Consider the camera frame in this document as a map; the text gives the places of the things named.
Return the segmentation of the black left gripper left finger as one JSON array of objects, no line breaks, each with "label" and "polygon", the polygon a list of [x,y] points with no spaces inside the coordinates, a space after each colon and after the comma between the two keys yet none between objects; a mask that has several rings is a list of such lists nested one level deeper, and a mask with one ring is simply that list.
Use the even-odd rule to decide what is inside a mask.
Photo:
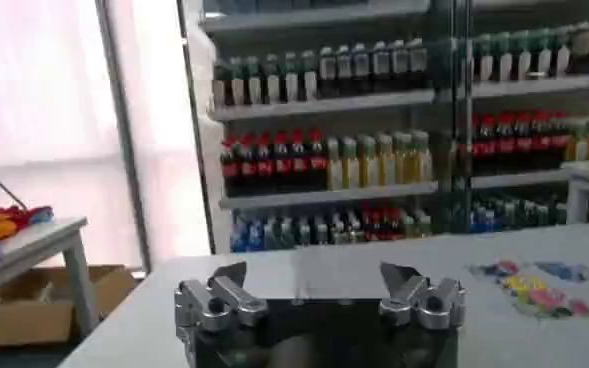
[{"label": "black left gripper left finger", "polygon": [[233,319],[243,326],[256,326],[268,314],[268,304],[243,288],[246,273],[247,263],[237,262],[217,268],[206,283],[181,281],[174,292],[176,327],[218,333]]}]

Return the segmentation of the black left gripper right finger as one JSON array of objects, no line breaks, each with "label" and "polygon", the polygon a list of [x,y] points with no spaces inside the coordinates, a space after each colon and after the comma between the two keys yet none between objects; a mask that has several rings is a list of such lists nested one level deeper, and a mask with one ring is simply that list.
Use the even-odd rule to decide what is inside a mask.
[{"label": "black left gripper right finger", "polygon": [[466,289],[458,280],[433,284],[415,268],[382,262],[380,272],[389,292],[380,300],[379,315],[394,326],[412,323],[432,331],[460,328],[465,321]]}]

